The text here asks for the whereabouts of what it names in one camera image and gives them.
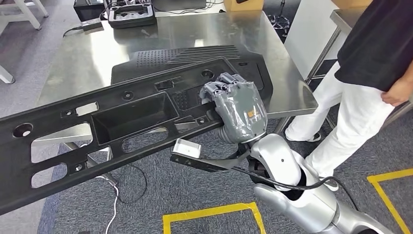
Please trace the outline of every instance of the round hole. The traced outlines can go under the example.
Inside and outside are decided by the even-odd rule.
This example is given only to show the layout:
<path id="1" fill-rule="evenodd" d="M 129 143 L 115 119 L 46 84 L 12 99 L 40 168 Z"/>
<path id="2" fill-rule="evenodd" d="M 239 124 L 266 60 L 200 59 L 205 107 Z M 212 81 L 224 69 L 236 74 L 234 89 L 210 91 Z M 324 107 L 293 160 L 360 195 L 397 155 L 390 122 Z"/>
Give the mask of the round hole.
<path id="1" fill-rule="evenodd" d="M 201 75 L 202 75 L 203 77 L 205 77 L 205 78 L 208 78 L 208 79 L 214 78 L 214 73 L 213 73 L 212 71 L 210 71 L 210 70 L 203 70 L 203 71 L 201 72 Z"/>
<path id="2" fill-rule="evenodd" d="M 129 101 L 133 99 L 133 92 L 132 91 L 126 91 L 122 95 L 122 99 L 125 101 Z"/>
<path id="3" fill-rule="evenodd" d="M 29 135 L 33 130 L 33 125 L 30 123 L 24 123 L 17 128 L 14 129 L 13 131 L 13 136 L 14 137 L 25 137 Z"/>
<path id="4" fill-rule="evenodd" d="M 82 170 L 82 165 L 76 165 L 76 167 L 75 167 L 75 170 L 78 172 L 78 171 L 80 171 L 80 170 Z"/>

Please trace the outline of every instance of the tripod stand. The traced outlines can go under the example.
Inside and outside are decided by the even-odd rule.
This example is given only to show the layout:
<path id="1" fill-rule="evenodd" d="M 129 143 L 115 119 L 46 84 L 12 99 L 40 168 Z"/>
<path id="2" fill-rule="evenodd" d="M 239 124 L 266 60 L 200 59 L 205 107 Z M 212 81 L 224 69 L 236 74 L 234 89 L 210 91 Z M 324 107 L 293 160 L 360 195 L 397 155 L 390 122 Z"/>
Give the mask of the tripod stand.
<path id="1" fill-rule="evenodd" d="M 278 15 L 268 15 L 268 19 L 270 20 L 270 23 L 272 24 L 273 28 L 276 30 L 284 30 L 284 34 L 282 37 L 286 38 L 287 37 L 287 29 L 290 28 L 290 20 L 287 19 L 287 17 L 282 15 L 282 11 L 284 10 L 285 6 L 285 0 L 281 1 L 281 9 L 280 13 Z"/>

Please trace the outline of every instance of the white shoe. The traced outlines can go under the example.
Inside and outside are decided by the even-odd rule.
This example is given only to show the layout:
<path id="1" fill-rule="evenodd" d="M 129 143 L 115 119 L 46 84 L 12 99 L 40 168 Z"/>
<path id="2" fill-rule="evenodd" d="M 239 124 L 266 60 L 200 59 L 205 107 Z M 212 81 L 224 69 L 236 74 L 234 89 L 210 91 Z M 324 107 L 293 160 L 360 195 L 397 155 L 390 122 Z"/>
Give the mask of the white shoe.
<path id="1" fill-rule="evenodd" d="M 319 176 L 320 181 L 323 180 L 325 177 Z M 328 189 L 331 191 L 335 192 L 338 190 L 338 183 L 335 180 L 329 179 L 324 183 L 325 186 L 327 186 Z"/>
<path id="2" fill-rule="evenodd" d="M 321 134 L 316 133 L 316 134 L 314 134 L 314 136 L 311 139 L 308 139 L 306 141 L 308 141 L 308 142 L 317 142 L 319 140 L 321 140 Z"/>
<path id="3" fill-rule="evenodd" d="M 289 141 L 300 141 L 300 140 L 290 139 L 290 138 L 287 136 L 287 134 L 285 134 L 285 138 L 287 138 L 287 140 L 289 140 Z M 314 134 L 314 136 L 312 136 L 310 139 L 305 140 L 305 141 L 307 141 L 307 142 L 317 142 L 317 141 L 319 141 L 319 140 L 321 140 L 321 134 L 320 134 L 320 133 L 316 133 L 316 134 Z"/>

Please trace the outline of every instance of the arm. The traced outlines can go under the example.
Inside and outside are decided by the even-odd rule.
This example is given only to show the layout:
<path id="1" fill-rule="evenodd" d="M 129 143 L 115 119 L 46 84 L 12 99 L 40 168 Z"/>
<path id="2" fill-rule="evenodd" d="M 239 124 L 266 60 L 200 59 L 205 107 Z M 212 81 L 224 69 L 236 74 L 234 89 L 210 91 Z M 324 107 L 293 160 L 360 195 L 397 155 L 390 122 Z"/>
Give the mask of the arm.
<path id="1" fill-rule="evenodd" d="M 388 92 L 383 92 L 383 102 L 398 106 L 409 99 L 413 92 L 413 61 L 410 63 L 404 75 L 393 84 Z"/>

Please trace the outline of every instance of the white pants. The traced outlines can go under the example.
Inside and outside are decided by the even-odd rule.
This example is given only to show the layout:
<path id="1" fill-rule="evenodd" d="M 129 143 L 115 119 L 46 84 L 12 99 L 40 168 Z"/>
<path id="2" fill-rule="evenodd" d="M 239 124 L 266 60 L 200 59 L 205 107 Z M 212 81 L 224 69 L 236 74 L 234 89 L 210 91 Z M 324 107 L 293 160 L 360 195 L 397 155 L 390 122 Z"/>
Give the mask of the white pants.
<path id="1" fill-rule="evenodd" d="M 297 116 L 285 130 L 288 140 L 305 141 L 317 133 L 330 107 L 341 103 L 337 126 L 305 159 L 320 176 L 332 176 L 368 139 L 378 133 L 394 107 L 381 99 L 381 90 L 337 80 L 336 62 L 314 92 L 319 106 L 313 114 Z"/>

